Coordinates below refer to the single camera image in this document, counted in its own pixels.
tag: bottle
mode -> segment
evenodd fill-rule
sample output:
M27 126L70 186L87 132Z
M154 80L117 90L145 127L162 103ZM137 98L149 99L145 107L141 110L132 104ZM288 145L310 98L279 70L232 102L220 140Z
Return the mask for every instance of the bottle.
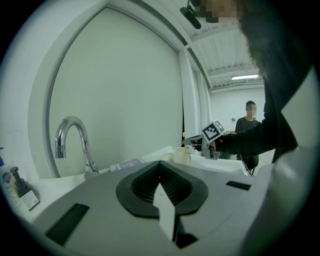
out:
M16 180L11 175L10 168L11 166L9 164L5 164L3 159L0 157L1 189L9 205L13 208L18 208L22 204L22 202L18 197L16 190Z
M19 168L16 166L10 169L10 172L15 178L16 193L18 197L22 200L26 208L29 211L31 211L36 205L40 203L40 201L37 198L31 186L29 185L29 183L25 181L23 178L20 178L18 170Z

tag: black circular vent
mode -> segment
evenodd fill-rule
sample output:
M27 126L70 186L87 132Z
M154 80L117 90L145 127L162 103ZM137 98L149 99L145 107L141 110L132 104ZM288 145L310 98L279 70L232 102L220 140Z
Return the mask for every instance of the black circular vent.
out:
M208 196L202 180L164 161L152 162L125 177L116 187L116 196L132 215L158 218L159 211L153 202L159 183L175 206L177 216L195 213Z

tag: cup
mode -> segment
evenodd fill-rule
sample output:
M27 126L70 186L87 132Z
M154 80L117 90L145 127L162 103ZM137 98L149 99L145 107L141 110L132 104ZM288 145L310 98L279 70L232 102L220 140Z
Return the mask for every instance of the cup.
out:
M189 155L189 149L184 147L176 147L174 149L173 161L178 164L188 165L191 161L191 156Z

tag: ceiling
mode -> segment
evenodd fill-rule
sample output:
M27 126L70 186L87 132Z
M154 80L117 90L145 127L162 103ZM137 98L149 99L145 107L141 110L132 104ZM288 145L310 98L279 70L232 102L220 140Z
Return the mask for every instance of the ceiling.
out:
M189 36L189 45L202 68L209 76L211 91L263 86L262 78L231 80L232 76L258 74L247 50L247 40L240 32L237 21L230 23L206 23L200 19L201 29L194 28L180 13L188 0L153 0L160 6L159 12L174 18Z

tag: label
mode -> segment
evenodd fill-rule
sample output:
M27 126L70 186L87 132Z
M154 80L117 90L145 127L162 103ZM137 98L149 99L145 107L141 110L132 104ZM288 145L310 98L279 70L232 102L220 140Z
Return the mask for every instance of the label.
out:
M22 200L22 202L25 204L25 206L28 208L29 211L39 203L38 198L36 197L35 193L32 190L30 190L25 195L21 196L20 199Z

